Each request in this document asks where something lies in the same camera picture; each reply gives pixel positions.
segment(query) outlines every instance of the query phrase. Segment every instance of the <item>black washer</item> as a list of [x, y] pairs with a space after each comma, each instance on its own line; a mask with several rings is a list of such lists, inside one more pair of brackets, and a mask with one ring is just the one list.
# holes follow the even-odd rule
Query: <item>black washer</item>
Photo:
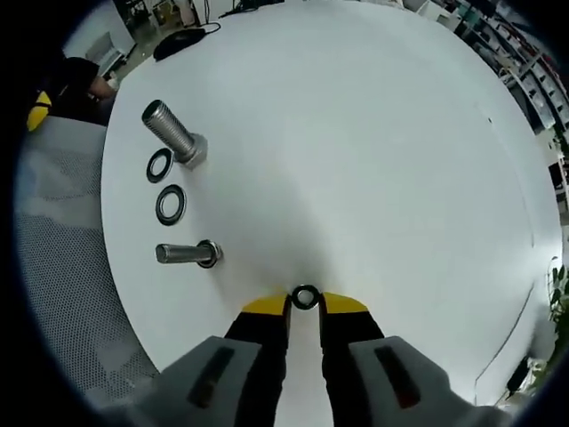
[[[168, 196], [169, 194], [175, 194], [178, 197], [178, 209], [176, 209], [175, 214], [172, 216], [166, 216], [164, 214], [164, 211], [162, 210], [162, 203], [164, 202], [165, 197]], [[180, 220], [185, 210], [186, 210], [186, 194], [179, 185], [171, 184], [165, 187], [162, 191], [160, 191], [160, 194], [156, 199], [156, 217], [158, 218], [160, 223], [167, 226], [174, 225], [176, 222]]]
[[[308, 291], [312, 294], [312, 301], [308, 304], [299, 301], [299, 294], [302, 291]], [[316, 307], [318, 301], [320, 300], [320, 291], [315, 286], [312, 285], [300, 285], [296, 286], [291, 294], [291, 299], [293, 300], [294, 307], [299, 310], [310, 310]]]
[[[154, 163], [160, 158], [164, 157], [166, 159], [166, 164], [164, 165], [164, 169], [157, 174], [152, 173], [152, 166]], [[148, 165], [146, 166], [146, 177], [150, 182], [156, 184], [165, 178], [165, 176], [170, 172], [172, 168], [172, 152], [169, 149], [160, 149], [156, 153], [152, 155], [150, 160], [148, 161]]]

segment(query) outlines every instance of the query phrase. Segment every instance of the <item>chair backrest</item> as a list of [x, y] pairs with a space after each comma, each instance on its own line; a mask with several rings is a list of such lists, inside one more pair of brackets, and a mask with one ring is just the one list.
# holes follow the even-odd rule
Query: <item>chair backrest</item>
[[29, 306], [62, 371], [102, 409], [157, 374], [124, 313], [100, 218], [106, 128], [47, 117], [24, 142], [16, 238]]

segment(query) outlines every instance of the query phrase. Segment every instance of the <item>hex bolt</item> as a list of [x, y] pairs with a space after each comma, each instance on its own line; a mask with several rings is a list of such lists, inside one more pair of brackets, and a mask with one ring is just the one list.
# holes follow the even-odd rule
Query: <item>hex bolt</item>
[[210, 269], [222, 257], [221, 248], [211, 240], [202, 240], [197, 246], [160, 244], [156, 246], [156, 260], [161, 264], [195, 262]]
[[174, 153], [174, 159], [193, 169], [207, 155], [207, 141], [202, 135], [191, 133], [160, 100], [154, 100], [144, 109], [142, 123]]

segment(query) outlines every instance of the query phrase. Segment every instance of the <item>round white table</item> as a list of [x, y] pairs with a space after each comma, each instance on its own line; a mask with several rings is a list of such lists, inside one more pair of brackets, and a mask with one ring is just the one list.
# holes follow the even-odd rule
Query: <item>round white table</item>
[[[446, 28], [390, 7], [278, 4], [221, 25], [136, 68], [108, 126], [108, 260], [156, 368], [223, 336], [254, 298], [313, 284], [366, 304], [474, 400], [561, 254], [548, 171], [507, 88]], [[204, 164], [157, 184], [145, 170], [163, 145], [140, 120], [154, 99], [209, 142]], [[154, 206], [171, 183], [188, 208], [165, 227]], [[204, 238], [225, 253], [213, 269], [156, 262], [156, 244]], [[317, 310], [296, 310], [277, 425], [332, 425], [319, 363]]]

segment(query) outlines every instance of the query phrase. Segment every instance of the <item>computer mouse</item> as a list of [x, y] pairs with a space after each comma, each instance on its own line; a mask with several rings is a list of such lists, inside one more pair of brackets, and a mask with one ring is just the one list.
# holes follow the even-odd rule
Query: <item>computer mouse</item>
[[205, 37], [205, 34], [203, 28], [188, 28], [176, 31], [158, 44], [153, 53], [154, 59], [159, 61], [168, 58], [170, 55], [174, 55], [182, 49], [196, 44]]

